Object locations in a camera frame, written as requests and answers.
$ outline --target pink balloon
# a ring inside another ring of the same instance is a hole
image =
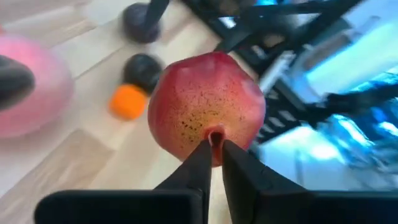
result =
[[[0,55],[26,65],[33,72],[33,92],[13,107],[0,111],[0,138],[30,133],[57,118],[73,95],[68,68],[39,44],[17,35],[0,35]]]

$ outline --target pomegranate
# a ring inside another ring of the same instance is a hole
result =
[[[157,143],[181,161],[209,139],[216,167],[223,162],[225,139],[245,150],[250,146],[265,108],[261,90],[234,59],[212,52],[164,70],[150,99],[148,123]]]

